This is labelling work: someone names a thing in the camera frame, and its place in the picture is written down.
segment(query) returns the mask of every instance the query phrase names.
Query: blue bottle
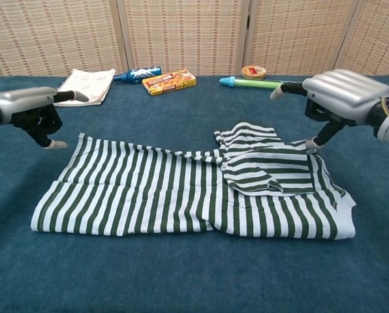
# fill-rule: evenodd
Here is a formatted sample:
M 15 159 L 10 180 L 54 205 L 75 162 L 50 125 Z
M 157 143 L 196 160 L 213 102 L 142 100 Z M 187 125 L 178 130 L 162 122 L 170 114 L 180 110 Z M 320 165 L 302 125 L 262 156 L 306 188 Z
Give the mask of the blue bottle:
M 144 78 L 158 75 L 161 75 L 161 67 L 136 68 L 114 76 L 114 82 L 140 83 Z

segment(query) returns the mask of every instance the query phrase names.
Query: cardboard box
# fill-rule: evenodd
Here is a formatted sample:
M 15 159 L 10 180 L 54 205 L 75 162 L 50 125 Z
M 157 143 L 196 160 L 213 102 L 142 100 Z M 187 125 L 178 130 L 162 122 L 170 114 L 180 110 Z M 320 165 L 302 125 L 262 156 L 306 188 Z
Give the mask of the cardboard box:
M 196 77 L 188 70 L 145 78 L 142 84 L 151 96 L 196 85 Z

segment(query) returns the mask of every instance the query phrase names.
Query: woven panel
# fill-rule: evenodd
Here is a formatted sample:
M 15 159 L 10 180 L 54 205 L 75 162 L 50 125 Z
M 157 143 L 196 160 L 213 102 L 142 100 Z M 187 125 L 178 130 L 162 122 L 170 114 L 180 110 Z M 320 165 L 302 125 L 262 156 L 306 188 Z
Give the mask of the woven panel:
M 242 0 L 122 1 L 135 67 L 187 68 L 195 75 L 240 72 Z
M 257 11 L 251 13 L 246 63 L 278 75 L 313 75 L 331 69 L 354 0 L 257 3 Z
M 365 0 L 335 67 L 368 75 L 389 74 L 389 0 Z
M 109 0 L 0 1 L 3 75 L 121 71 Z

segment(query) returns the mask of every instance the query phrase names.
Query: blue tablecloth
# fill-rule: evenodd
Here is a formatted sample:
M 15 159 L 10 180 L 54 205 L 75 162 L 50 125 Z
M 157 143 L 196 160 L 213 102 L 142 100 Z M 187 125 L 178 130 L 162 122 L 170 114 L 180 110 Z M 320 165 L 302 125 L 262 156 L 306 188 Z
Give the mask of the blue tablecloth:
M 303 77 L 272 77 L 302 80 Z M 389 84 L 389 76 L 376 77 Z M 0 78 L 0 91 L 57 87 L 63 78 Z M 246 239 L 217 231 L 99 237 L 35 233 L 33 210 L 58 178 L 78 135 L 208 151 L 214 130 L 238 121 L 275 127 L 286 142 L 322 128 L 305 98 L 270 102 L 269 90 L 231 89 L 218 77 L 156 97 L 113 83 L 100 106 L 57 109 L 46 151 L 0 127 L 0 312 L 389 312 L 389 146 L 369 127 L 345 128 L 320 154 L 350 192 L 356 237 Z

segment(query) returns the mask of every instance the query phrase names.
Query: round container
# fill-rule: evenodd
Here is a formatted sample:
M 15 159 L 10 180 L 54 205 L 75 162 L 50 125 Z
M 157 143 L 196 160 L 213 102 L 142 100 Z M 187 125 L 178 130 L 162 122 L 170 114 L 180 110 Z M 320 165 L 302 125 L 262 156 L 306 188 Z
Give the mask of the round container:
M 258 65 L 247 65 L 242 68 L 241 75 L 250 80 L 259 80 L 266 77 L 266 69 Z

